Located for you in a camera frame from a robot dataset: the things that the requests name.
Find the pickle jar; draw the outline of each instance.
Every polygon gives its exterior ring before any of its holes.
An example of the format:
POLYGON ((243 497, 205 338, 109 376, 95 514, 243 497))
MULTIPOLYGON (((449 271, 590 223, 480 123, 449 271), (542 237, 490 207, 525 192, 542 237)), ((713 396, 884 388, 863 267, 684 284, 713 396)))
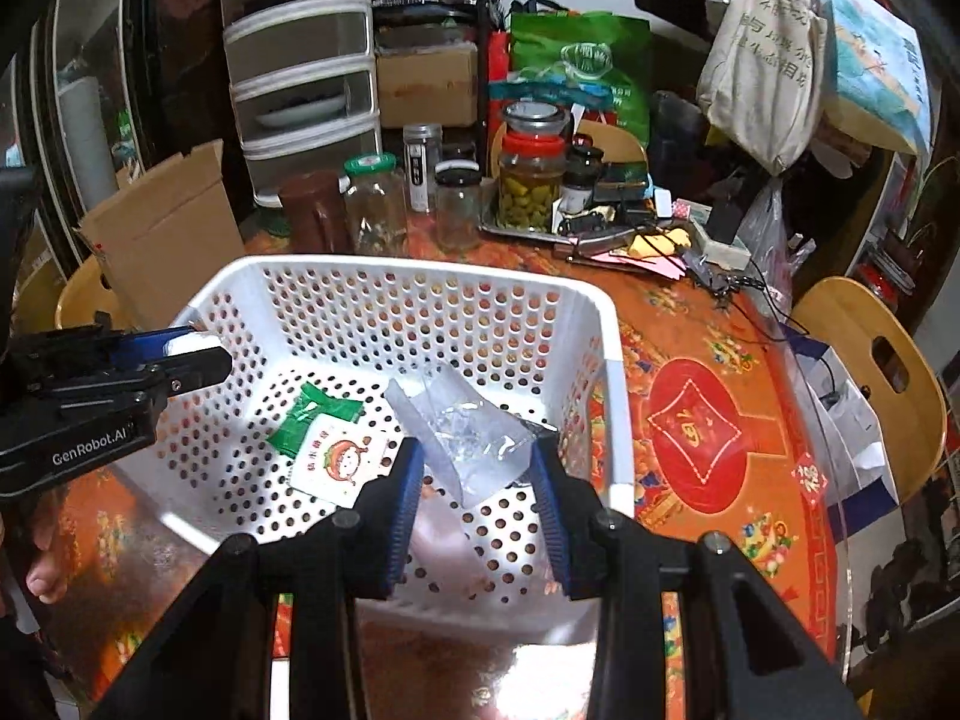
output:
POLYGON ((496 223, 515 230, 549 232, 560 197, 566 143, 559 135, 507 132, 500 153, 496 223))

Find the chair backrest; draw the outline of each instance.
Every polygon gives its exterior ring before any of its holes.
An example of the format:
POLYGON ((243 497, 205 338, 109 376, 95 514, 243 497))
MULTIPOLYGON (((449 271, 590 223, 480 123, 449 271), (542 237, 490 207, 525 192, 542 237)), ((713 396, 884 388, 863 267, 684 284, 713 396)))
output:
POLYGON ((912 338, 870 290, 838 276, 814 284, 792 316, 813 338, 833 347, 858 386, 870 388, 899 499, 902 503, 918 493, 943 454, 947 408, 912 338), (875 345, 884 339, 904 365, 902 391, 894 389, 875 360, 875 345))
POLYGON ((96 258, 88 257, 75 274, 67 279, 64 291, 56 302, 56 328, 93 324, 93 314, 98 311, 110 314, 114 330, 133 327, 127 313, 120 308, 116 294, 100 280, 102 275, 96 258))
MULTIPOLYGON (((490 148, 490 175, 494 178, 500 175, 500 152, 503 151, 503 136, 507 125, 501 124, 493 136, 490 148)), ((647 152, 640 141, 631 132, 614 127, 612 124, 594 122, 592 119, 581 119, 578 132, 593 138, 593 144, 603 149, 604 162, 646 162, 647 152)))

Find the white card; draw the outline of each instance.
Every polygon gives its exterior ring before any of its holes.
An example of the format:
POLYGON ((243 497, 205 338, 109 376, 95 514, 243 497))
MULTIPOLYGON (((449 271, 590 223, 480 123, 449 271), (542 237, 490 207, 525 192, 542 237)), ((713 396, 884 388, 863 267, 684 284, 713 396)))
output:
POLYGON ((290 487, 345 508, 376 478, 387 451, 387 434, 334 416, 320 415, 306 432, 294 460, 290 487))

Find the green bag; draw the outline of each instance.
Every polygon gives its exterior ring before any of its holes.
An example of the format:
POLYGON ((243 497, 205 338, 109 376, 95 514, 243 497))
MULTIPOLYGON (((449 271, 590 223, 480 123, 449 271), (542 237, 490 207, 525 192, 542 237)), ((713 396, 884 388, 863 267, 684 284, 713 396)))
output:
POLYGON ((277 432, 267 438, 267 442, 281 455, 296 458, 296 453, 304 445, 307 428, 322 413, 336 416, 347 422, 355 422, 360 418, 362 410, 362 400, 330 397, 318 386, 305 382, 301 392, 296 396, 293 407, 280 423, 277 432))
POLYGON ((511 68, 526 80, 613 91, 617 124, 650 141, 650 25, 613 13, 514 13, 511 68))

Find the canvas tote bag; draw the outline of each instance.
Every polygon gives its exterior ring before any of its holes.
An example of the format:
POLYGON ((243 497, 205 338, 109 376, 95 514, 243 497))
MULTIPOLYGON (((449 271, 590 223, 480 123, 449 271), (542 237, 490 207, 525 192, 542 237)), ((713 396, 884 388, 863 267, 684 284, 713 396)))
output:
POLYGON ((820 120, 827 22, 816 0, 730 0, 697 86, 709 122, 771 175, 820 120))

